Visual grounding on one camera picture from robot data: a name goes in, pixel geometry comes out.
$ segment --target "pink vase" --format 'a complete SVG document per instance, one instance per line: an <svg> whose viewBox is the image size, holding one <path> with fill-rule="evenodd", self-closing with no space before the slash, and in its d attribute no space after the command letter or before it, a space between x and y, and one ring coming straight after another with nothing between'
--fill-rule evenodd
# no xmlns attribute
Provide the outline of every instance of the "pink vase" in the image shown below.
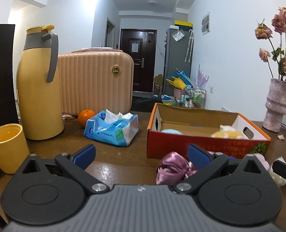
<svg viewBox="0 0 286 232"><path fill-rule="evenodd" d="M263 127L278 133L286 115L286 82L271 79L270 89L266 97L266 118Z"/></svg>

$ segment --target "gray refrigerator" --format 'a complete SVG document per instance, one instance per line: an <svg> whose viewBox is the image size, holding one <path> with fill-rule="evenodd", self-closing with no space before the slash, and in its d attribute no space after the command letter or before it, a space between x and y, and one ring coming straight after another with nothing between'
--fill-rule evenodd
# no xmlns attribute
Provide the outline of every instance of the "gray refrigerator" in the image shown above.
<svg viewBox="0 0 286 232"><path fill-rule="evenodd" d="M179 71L184 70L190 76L190 69L192 62L192 53L191 53L190 63L188 62L189 54L187 57L187 61L185 62L190 32L184 31L185 36L181 40L175 41L172 34L175 34L177 31L178 30L175 29L167 30L166 55L165 55L165 65L163 71L164 84L163 84L162 94L168 96L173 96L173 86L166 81L166 78L177 72L176 69L178 69Z"/></svg>

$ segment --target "gray gripper base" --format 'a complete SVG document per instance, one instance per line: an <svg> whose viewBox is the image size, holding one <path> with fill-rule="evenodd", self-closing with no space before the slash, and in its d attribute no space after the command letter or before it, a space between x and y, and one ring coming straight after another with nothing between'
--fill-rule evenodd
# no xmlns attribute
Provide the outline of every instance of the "gray gripper base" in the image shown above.
<svg viewBox="0 0 286 232"><path fill-rule="evenodd" d="M115 185L95 194L74 217L47 227L11 222L2 232L281 232L270 223L236 228L206 216L191 196L171 192L167 186Z"/></svg>

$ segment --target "wooden table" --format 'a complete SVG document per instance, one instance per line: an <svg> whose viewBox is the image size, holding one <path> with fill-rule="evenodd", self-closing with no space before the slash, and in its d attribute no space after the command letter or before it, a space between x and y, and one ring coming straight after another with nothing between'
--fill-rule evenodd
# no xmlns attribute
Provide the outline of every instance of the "wooden table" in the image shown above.
<svg viewBox="0 0 286 232"><path fill-rule="evenodd" d="M86 171L110 187L113 184L155 184L157 159L146 158L147 124L150 113L136 113L139 115L139 133L129 147L117 148L110 145L91 141L83 136L76 121L67 122L62 134L47 141L28 141L32 153L41 158L53 158L61 152L73 153L89 143L97 148L96 161ZM265 130L273 141L266 153L266 159L271 164L279 156L286 161L286 134L285 140L277 139L277 134ZM0 171L0 196L11 176ZM276 224L286 231L286 187L283 193L283 208L277 218Z"/></svg>

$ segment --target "silver screw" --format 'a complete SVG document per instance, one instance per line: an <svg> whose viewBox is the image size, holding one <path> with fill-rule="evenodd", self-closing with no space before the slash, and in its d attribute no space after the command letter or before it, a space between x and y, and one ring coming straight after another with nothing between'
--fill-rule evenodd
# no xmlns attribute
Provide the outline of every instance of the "silver screw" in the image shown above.
<svg viewBox="0 0 286 232"><path fill-rule="evenodd" d="M91 189L96 191L96 192L102 192L107 188L107 186L103 183L97 183L92 185Z"/></svg>
<svg viewBox="0 0 286 232"><path fill-rule="evenodd" d="M176 188L180 191L188 191L191 189L191 185L188 183L179 183Z"/></svg>

